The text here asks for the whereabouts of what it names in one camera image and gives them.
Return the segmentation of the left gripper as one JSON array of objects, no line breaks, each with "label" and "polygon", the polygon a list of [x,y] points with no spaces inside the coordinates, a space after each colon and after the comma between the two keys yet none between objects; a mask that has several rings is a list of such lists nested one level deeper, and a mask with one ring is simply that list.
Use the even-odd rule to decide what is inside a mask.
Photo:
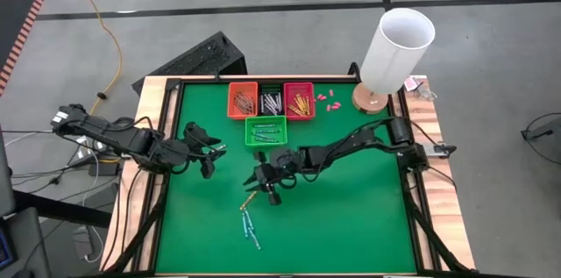
[{"label": "left gripper", "polygon": [[214,149],[213,146],[220,144],[221,139],[212,138],[208,133],[195,122],[189,122],[183,131],[184,139],[181,140],[188,146],[190,155],[185,163],[183,169],[178,172],[178,175],[187,171],[189,163],[199,160],[201,163],[201,173],[204,179],[209,179],[214,171],[214,160],[225,155],[225,149]]}]

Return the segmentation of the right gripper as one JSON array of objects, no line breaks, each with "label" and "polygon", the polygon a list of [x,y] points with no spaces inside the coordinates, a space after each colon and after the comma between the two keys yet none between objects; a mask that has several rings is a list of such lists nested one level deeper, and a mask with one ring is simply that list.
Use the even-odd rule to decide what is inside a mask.
[{"label": "right gripper", "polygon": [[263,192],[267,194],[269,204],[277,206],[282,203],[281,195],[276,186],[282,189],[293,189],[297,185],[297,175],[302,171],[302,156],[288,148],[276,148],[270,153],[270,159],[264,152],[255,152],[254,159],[259,163],[253,169],[250,177],[243,182],[244,185],[256,182],[245,192]]}]

